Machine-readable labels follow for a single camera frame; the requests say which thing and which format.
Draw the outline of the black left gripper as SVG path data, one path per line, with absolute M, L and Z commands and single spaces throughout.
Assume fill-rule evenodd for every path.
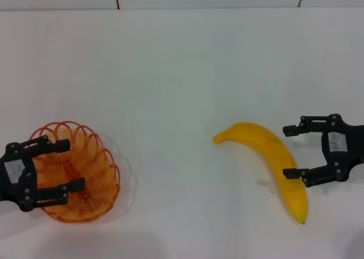
M 23 212 L 29 212 L 34 208 L 66 205 L 69 193 L 83 191 L 85 178 L 36 191 L 36 173 L 32 157 L 63 153 L 70 148 L 69 139 L 53 143 L 47 135 L 23 143 L 7 144 L 5 154 L 1 157 L 1 201 L 13 202 Z

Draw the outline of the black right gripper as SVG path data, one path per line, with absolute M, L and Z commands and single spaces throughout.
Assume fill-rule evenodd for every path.
M 286 137 L 322 132 L 321 148 L 326 165 L 312 169 L 283 169 L 286 179 L 301 179 L 305 187 L 344 182 L 352 168 L 363 164 L 363 125 L 345 123 L 339 114 L 301 116 L 299 124 L 284 126 Z

